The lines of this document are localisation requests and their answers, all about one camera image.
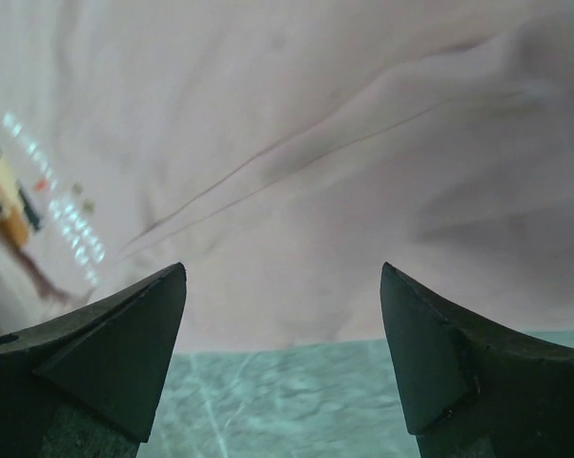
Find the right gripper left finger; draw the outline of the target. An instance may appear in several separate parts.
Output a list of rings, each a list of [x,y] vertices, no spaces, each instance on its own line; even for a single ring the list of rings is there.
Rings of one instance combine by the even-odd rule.
[[[0,337],[0,458],[134,457],[150,438],[186,301],[176,263]]]

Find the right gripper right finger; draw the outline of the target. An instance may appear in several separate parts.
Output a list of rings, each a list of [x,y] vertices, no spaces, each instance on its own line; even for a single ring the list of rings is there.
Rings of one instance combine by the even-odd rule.
[[[574,348],[492,322],[389,263],[380,300],[421,456],[574,458]]]

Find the dusty pink printed t-shirt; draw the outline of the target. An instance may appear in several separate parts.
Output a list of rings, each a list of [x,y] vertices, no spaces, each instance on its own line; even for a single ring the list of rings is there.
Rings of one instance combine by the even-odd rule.
[[[391,263],[574,329],[574,1],[0,1],[0,335],[168,264],[181,351],[381,334]]]

